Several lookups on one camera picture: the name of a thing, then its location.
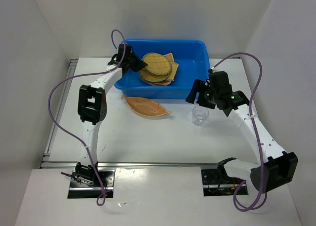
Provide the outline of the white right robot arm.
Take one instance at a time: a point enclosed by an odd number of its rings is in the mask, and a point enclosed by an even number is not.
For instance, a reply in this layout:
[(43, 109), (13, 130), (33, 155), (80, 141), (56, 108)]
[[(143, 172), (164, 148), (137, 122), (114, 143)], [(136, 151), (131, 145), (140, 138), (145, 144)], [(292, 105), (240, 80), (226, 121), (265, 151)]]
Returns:
[(223, 111), (246, 138), (257, 163), (243, 162), (235, 157), (217, 164), (217, 179), (228, 183), (232, 178), (249, 180), (257, 191), (267, 193), (292, 181), (298, 157), (287, 152), (269, 134), (255, 115), (250, 101), (240, 91), (233, 91), (228, 74), (209, 71), (206, 81), (194, 80), (186, 102)]

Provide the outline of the orange square woven plate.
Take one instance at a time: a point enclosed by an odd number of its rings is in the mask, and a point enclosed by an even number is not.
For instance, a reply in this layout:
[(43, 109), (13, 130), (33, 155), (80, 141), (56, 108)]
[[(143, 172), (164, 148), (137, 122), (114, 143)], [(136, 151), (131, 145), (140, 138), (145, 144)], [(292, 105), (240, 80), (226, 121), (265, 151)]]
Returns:
[(167, 86), (169, 84), (171, 84), (172, 82), (171, 81), (167, 81), (167, 80), (164, 80), (164, 81), (160, 81), (160, 82), (149, 82), (147, 80), (144, 80), (142, 78), (140, 78), (141, 81), (145, 82), (146, 84), (149, 84), (151, 86)]

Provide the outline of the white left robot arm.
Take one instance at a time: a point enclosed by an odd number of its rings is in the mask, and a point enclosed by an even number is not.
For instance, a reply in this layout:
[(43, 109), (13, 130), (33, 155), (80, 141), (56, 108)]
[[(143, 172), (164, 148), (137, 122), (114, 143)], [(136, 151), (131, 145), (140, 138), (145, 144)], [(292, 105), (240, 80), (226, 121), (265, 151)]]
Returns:
[(147, 64), (133, 51), (131, 45), (120, 44), (118, 52), (108, 63), (107, 70), (89, 85), (79, 89), (78, 114), (82, 122), (82, 141), (85, 151), (76, 164), (76, 176), (87, 186), (97, 184), (97, 142), (101, 122), (107, 115), (106, 94), (129, 69), (139, 72)]

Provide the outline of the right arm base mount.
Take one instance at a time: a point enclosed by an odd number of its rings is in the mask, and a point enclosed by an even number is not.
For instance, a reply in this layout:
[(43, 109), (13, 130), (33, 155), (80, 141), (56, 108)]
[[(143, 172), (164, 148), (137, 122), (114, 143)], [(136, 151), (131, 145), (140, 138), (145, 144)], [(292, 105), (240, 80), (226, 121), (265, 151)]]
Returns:
[(204, 197), (233, 196), (237, 187), (242, 183), (238, 178), (222, 180), (216, 169), (201, 169)]

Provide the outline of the round green-rimmed bamboo plate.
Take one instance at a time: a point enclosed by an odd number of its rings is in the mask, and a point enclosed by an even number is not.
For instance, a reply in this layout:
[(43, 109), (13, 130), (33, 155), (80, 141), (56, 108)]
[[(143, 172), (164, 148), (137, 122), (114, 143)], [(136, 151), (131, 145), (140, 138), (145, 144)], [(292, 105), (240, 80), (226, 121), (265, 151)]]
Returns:
[(165, 74), (165, 75), (157, 75), (157, 74), (153, 74), (153, 73), (149, 72), (146, 69), (142, 69), (139, 72), (139, 74), (140, 74), (140, 77), (142, 79), (146, 80), (146, 81), (149, 81), (149, 82), (160, 82), (160, 81), (166, 80), (170, 76), (171, 72), (168, 73), (168, 74)]

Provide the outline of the fan-shaped bamboo tray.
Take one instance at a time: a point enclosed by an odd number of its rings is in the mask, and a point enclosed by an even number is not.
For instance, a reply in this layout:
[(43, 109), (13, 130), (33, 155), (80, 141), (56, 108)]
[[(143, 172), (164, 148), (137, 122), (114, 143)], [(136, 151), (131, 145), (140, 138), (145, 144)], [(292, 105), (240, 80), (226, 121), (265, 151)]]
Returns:
[(179, 64), (175, 62), (172, 53), (168, 53), (168, 54), (164, 55), (164, 57), (170, 62), (171, 66), (172, 66), (172, 70), (171, 70), (171, 72), (166, 80), (167, 81), (174, 81)]

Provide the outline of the orange fish-shaped woven dish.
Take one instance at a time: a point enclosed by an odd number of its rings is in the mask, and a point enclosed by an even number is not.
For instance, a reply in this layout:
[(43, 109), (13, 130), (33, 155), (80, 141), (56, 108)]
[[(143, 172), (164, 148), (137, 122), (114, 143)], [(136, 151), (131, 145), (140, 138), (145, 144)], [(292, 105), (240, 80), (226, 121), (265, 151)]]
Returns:
[(121, 96), (121, 99), (125, 100), (127, 105), (135, 113), (145, 117), (160, 117), (164, 115), (170, 115), (171, 112), (167, 111), (159, 103), (143, 98), (143, 97), (126, 97)]

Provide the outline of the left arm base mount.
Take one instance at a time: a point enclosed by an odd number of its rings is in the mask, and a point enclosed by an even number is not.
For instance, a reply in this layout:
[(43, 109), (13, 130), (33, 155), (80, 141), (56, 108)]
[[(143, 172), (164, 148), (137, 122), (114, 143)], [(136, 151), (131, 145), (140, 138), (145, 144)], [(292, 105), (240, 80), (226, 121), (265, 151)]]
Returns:
[(115, 170), (99, 171), (97, 165), (84, 166), (78, 162), (71, 173), (61, 172), (61, 175), (70, 178), (69, 199), (101, 199), (103, 191), (106, 198), (114, 196)]

